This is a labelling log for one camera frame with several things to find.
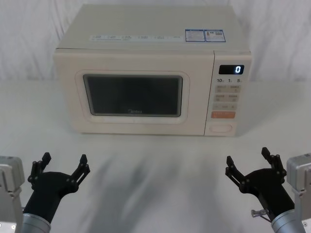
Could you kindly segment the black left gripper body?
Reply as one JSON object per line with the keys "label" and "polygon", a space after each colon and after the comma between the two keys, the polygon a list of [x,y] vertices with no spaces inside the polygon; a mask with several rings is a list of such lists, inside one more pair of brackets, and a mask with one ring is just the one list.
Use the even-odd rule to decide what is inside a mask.
{"label": "black left gripper body", "polygon": [[33,193],[23,212],[39,216],[49,223],[52,222],[61,199],[74,192],[71,176],[61,172],[43,172],[30,175]]}

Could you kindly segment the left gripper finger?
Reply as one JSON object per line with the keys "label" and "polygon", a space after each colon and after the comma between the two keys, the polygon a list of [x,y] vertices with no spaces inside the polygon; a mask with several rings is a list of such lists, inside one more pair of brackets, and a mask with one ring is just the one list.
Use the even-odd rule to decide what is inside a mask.
{"label": "left gripper finger", "polygon": [[52,173],[44,171],[50,160],[50,153],[45,152],[41,160],[33,161],[31,173],[28,177],[28,182],[32,188],[51,188]]}
{"label": "left gripper finger", "polygon": [[72,191],[77,191],[79,185],[90,173],[89,164],[87,163],[87,156],[83,154],[80,158],[80,162],[76,170],[70,175],[69,184]]}

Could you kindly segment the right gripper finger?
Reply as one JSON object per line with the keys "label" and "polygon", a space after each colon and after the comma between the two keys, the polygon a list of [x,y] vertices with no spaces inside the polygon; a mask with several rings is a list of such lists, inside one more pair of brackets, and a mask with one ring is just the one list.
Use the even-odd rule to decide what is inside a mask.
{"label": "right gripper finger", "polygon": [[241,193],[248,193],[249,182],[247,178],[238,171],[231,156],[226,158],[225,175],[239,188]]}
{"label": "right gripper finger", "polygon": [[283,184],[285,182],[284,177],[287,175],[287,171],[283,167],[280,155],[272,155],[266,147],[262,148],[261,154],[264,159],[269,163],[271,169],[274,171],[277,177],[280,179],[280,183]]}

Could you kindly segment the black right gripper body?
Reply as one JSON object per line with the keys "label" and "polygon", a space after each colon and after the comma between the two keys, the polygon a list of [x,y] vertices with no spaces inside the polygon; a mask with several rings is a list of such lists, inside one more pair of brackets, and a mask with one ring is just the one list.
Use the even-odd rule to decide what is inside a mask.
{"label": "black right gripper body", "polygon": [[259,169],[245,176],[245,193],[259,200],[269,218],[294,209],[294,202],[283,187],[286,170]]}

